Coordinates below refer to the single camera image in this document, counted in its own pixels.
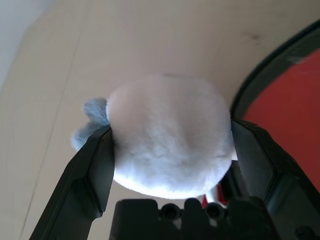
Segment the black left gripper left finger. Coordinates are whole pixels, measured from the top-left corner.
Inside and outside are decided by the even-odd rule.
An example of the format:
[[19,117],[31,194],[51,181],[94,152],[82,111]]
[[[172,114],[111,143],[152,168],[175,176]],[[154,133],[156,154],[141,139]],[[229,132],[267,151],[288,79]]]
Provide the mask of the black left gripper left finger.
[[109,125],[96,130],[64,169],[30,239],[86,240],[106,211],[115,170]]

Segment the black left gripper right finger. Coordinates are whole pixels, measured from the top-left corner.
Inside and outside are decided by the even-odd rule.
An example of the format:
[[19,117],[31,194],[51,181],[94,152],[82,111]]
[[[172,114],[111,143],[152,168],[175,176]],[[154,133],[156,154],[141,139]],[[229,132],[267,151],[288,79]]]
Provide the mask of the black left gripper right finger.
[[226,201],[258,197],[283,240],[320,238],[320,193],[298,163],[256,124],[233,119],[237,160],[221,181]]

